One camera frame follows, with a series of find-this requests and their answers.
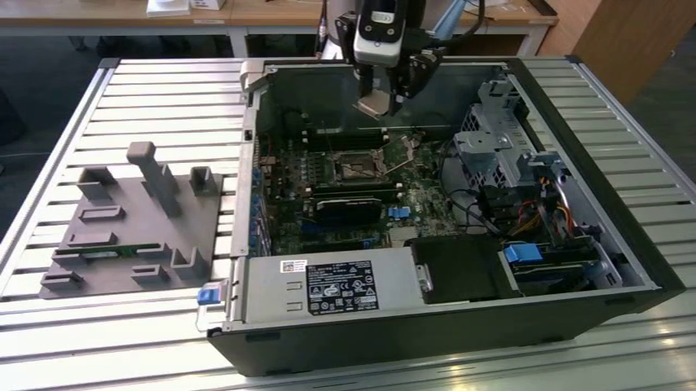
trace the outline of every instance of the circuit board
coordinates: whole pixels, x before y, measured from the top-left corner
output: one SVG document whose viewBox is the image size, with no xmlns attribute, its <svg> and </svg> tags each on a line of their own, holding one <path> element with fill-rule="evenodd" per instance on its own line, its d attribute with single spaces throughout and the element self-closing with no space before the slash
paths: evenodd
<svg viewBox="0 0 696 391">
<path fill-rule="evenodd" d="M 274 255 L 401 247 L 460 231 L 437 177 L 442 141 L 417 130 L 382 137 L 380 148 L 329 151 L 291 139 L 261 158 Z M 328 226 L 320 209 L 348 200 L 366 203 L 350 214 L 370 209 L 369 222 Z"/>
</svg>

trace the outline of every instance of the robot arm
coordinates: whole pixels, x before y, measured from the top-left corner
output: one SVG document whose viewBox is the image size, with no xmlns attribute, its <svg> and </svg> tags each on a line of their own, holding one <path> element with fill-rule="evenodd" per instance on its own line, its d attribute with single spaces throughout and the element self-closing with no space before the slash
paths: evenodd
<svg viewBox="0 0 696 391">
<path fill-rule="evenodd" d="M 426 0 L 365 0 L 358 12 L 345 12 L 346 2 L 341 3 L 342 10 L 329 5 L 328 22 L 334 24 L 342 57 L 354 66 L 360 79 L 358 109 L 374 117 L 393 116 L 405 99 L 428 85 L 448 48 L 481 27 L 485 0 L 480 0 L 477 23 L 462 36 L 445 40 L 438 38 L 452 36 L 468 0 L 450 2 L 433 32 L 421 28 Z M 389 93 L 373 88 L 376 66 L 386 69 Z"/>
</svg>

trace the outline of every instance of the blue latch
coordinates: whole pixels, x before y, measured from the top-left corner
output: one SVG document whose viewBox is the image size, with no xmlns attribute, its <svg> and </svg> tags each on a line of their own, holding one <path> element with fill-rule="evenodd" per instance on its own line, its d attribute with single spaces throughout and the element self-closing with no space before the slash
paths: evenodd
<svg viewBox="0 0 696 391">
<path fill-rule="evenodd" d="M 540 249 L 533 243 L 511 244 L 504 250 L 505 258 L 509 263 L 513 262 L 539 262 L 544 260 Z"/>
<path fill-rule="evenodd" d="M 405 208 L 389 208 L 388 216 L 392 218 L 406 218 L 412 215 L 412 208 L 408 206 Z"/>
<path fill-rule="evenodd" d="M 198 305 L 219 304 L 219 288 L 203 288 L 198 291 Z"/>
</svg>

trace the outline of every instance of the motherboard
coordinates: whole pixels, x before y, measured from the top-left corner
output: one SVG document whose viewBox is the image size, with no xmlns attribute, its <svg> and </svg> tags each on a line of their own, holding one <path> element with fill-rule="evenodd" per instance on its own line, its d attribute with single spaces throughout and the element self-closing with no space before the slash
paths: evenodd
<svg viewBox="0 0 696 391">
<path fill-rule="evenodd" d="M 460 231 L 438 181 L 442 140 L 417 128 L 308 128 L 261 139 L 274 255 L 402 247 Z"/>
</svg>

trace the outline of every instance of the metal rail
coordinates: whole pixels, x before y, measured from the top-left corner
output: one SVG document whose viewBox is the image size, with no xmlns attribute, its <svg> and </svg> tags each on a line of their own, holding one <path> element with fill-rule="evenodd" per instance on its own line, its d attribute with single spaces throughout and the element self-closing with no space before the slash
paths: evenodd
<svg viewBox="0 0 696 391">
<path fill-rule="evenodd" d="M 80 168 L 108 165 L 114 176 L 138 176 L 138 168 L 126 165 L 135 140 L 155 142 L 157 159 L 170 163 L 175 174 L 210 165 L 226 176 L 214 279 L 230 273 L 241 60 L 123 60 L 116 69 L 100 70 L 91 83 L 0 246 L 7 262 L 0 275 L 0 388 L 508 391 L 694 386 L 694 184 L 581 65 L 564 59 L 525 63 L 688 286 L 683 295 L 569 342 L 254 379 L 237 374 L 197 329 L 195 289 L 40 300 L 39 281 L 82 196 L 74 185 Z M 540 139 L 553 149 L 543 132 Z M 223 316 L 222 310 L 209 312 L 206 320 Z"/>
</svg>

